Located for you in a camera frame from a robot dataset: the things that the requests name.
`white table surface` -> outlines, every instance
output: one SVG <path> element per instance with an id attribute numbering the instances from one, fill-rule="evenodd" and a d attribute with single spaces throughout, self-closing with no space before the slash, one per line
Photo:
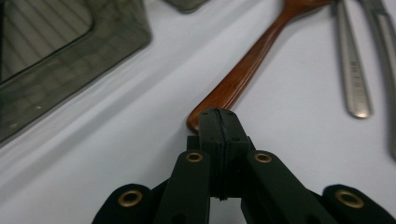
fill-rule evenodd
<path id="1" fill-rule="evenodd" d="M 384 0 L 396 20 L 396 1 Z M 280 0 L 211 0 L 190 15 L 145 1 L 153 41 L 0 150 L 0 222 L 91 223 L 116 188 L 154 188 L 185 150 L 190 111 L 279 13 Z M 333 6 L 291 23 L 233 107 L 255 147 L 316 193 L 357 188 L 396 217 L 387 102 L 361 5 L 347 0 L 374 115 L 344 101 Z M 210 223 L 246 223 L 240 200 L 211 201 Z"/>

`metal utensil handle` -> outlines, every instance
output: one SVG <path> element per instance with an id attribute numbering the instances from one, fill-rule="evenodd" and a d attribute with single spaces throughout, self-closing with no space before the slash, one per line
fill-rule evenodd
<path id="1" fill-rule="evenodd" d="M 383 7 L 373 7 L 370 2 L 365 0 L 361 2 L 366 9 L 372 30 L 375 33 L 381 62 L 383 63 L 384 76 L 388 85 L 390 150 L 394 159 L 396 159 L 396 34 L 391 18 Z"/>
<path id="2" fill-rule="evenodd" d="M 336 11 L 347 110 L 355 118 L 367 119 L 372 107 L 344 0 L 337 1 Z"/>

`brass screw insert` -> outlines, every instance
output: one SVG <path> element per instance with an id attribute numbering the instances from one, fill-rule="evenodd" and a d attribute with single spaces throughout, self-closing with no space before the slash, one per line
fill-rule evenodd
<path id="1" fill-rule="evenodd" d="M 363 208 L 364 206 L 364 202 L 360 197 L 344 189 L 337 190 L 335 197 L 338 201 L 349 207 Z"/>
<path id="2" fill-rule="evenodd" d="M 256 159 L 256 161 L 259 161 L 262 163 L 268 163 L 268 162 L 272 161 L 272 157 L 270 155 L 262 153 L 262 152 L 254 155 L 254 159 Z"/>
<path id="3" fill-rule="evenodd" d="M 119 197 L 119 204 L 122 207 L 132 207 L 142 201 L 143 194 L 136 189 L 125 191 Z"/>
<path id="4" fill-rule="evenodd" d="M 198 162 L 201 161 L 204 158 L 204 156 L 201 153 L 198 152 L 192 152 L 187 154 L 186 160 L 190 162 Z"/>

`metal utensil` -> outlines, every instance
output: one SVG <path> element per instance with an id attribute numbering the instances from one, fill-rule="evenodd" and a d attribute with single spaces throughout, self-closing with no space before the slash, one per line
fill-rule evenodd
<path id="1" fill-rule="evenodd" d="M 396 159 L 396 34 L 381 0 L 360 0 L 378 45 L 389 94 L 390 151 Z"/>
<path id="2" fill-rule="evenodd" d="M 355 118 L 367 119 L 372 115 L 372 106 L 366 83 L 364 71 L 355 37 L 352 31 L 347 6 L 344 0 L 336 2 L 338 20 L 338 35 L 340 41 L 341 59 L 343 67 L 344 89 L 346 107 Z"/>

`brown wooden utensil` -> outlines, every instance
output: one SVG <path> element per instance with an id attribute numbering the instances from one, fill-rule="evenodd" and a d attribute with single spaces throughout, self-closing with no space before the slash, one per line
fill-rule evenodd
<path id="1" fill-rule="evenodd" d="M 198 117 L 202 111 L 209 107 L 231 109 L 283 28 L 296 17 L 328 5 L 331 2 L 332 0 L 284 0 L 283 10 L 274 23 L 219 85 L 191 111 L 187 118 L 187 126 L 197 133 L 199 129 Z"/>

